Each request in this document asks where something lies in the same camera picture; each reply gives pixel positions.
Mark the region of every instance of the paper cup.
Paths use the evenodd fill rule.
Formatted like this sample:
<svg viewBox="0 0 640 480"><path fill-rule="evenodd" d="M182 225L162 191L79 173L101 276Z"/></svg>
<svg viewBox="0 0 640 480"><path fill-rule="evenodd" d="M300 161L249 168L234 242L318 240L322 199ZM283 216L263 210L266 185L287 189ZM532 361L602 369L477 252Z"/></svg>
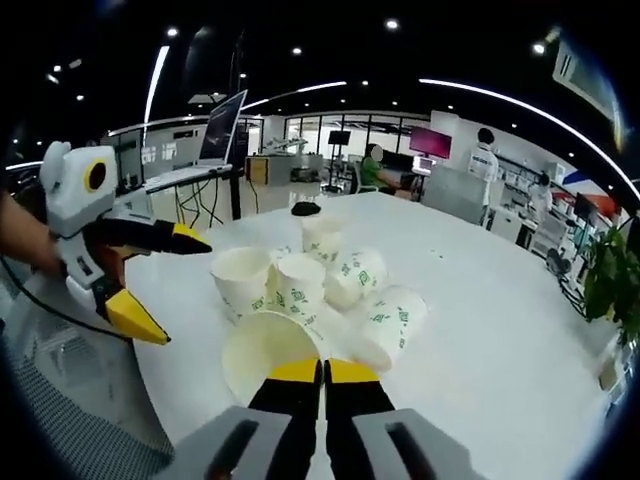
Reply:
<svg viewBox="0 0 640 480"><path fill-rule="evenodd" d="M380 292L355 340L353 356L377 370L389 370L422 328L428 308L414 291L392 286Z"/></svg>
<svg viewBox="0 0 640 480"><path fill-rule="evenodd" d="M304 328L277 312L244 317L222 351L222 369L231 392L247 406L269 373L289 362L319 358Z"/></svg>
<svg viewBox="0 0 640 480"><path fill-rule="evenodd" d="M382 256L371 249L348 255L327 273L325 299L338 310L346 310L382 287L387 267Z"/></svg>
<svg viewBox="0 0 640 480"><path fill-rule="evenodd" d="M282 257L292 252L292 248L288 245L273 249L269 252L271 256L271 267L269 268L269 277L267 280L267 295L270 302L273 302L275 299L276 287L278 286L278 270L276 269L276 264Z"/></svg>
<svg viewBox="0 0 640 480"><path fill-rule="evenodd" d="M312 323L324 298L324 266L305 253L293 253L282 257L276 270L274 308L303 324Z"/></svg>
<svg viewBox="0 0 640 480"><path fill-rule="evenodd" d="M258 247L227 250L214 260L211 275L232 322L267 307L270 266L268 250Z"/></svg>
<svg viewBox="0 0 640 480"><path fill-rule="evenodd" d="M335 215L320 214L302 219L302 251L325 266L332 265L342 247L345 221Z"/></svg>

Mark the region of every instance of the robot eye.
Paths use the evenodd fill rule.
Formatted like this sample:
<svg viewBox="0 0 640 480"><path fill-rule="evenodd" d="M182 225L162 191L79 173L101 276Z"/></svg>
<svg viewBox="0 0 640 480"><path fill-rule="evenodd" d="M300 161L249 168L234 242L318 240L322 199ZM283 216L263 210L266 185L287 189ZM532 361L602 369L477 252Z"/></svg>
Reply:
<svg viewBox="0 0 640 480"><path fill-rule="evenodd" d="M95 192L100 188L104 179L107 175L107 166L104 161L96 160L96 162L91 165L85 174L85 188L88 192Z"/></svg>

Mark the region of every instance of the pink monitor screen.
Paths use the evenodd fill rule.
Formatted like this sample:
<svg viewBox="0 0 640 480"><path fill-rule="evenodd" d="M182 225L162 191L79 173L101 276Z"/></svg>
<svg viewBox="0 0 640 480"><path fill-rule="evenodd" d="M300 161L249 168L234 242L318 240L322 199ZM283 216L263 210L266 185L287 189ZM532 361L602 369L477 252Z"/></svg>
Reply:
<svg viewBox="0 0 640 480"><path fill-rule="evenodd" d="M413 127L409 148L440 158L449 158L451 137L427 128Z"/></svg>

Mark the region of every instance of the potted plant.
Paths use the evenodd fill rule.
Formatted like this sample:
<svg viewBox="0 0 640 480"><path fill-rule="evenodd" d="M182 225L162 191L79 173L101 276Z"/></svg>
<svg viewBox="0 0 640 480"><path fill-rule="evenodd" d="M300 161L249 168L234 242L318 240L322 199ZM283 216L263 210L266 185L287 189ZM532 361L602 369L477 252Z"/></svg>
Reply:
<svg viewBox="0 0 640 480"><path fill-rule="evenodd" d="M584 313L587 322L609 317L620 329L621 347L640 336L640 263L618 228L589 247Z"/></svg>

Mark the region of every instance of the person in white shirt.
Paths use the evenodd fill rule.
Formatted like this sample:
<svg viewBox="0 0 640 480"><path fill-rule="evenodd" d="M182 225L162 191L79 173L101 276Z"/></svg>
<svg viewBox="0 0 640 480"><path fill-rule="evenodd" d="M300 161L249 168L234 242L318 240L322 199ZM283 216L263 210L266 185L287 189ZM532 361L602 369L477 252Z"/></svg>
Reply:
<svg viewBox="0 0 640 480"><path fill-rule="evenodd" d="M550 183L549 175L543 173L540 175L538 183L529 188L529 195L531 197L529 210L538 223L544 220L547 212L549 212L553 206Z"/></svg>
<svg viewBox="0 0 640 480"><path fill-rule="evenodd" d="M489 190L491 189L491 184L498 178L498 159L491 151L491 145L494 141L495 137L493 133L491 133L491 130L484 127L478 130L478 144L469 152L467 164L467 170L470 173L487 182L482 199L482 205L485 210L482 215L483 219L487 206L489 205Z"/></svg>

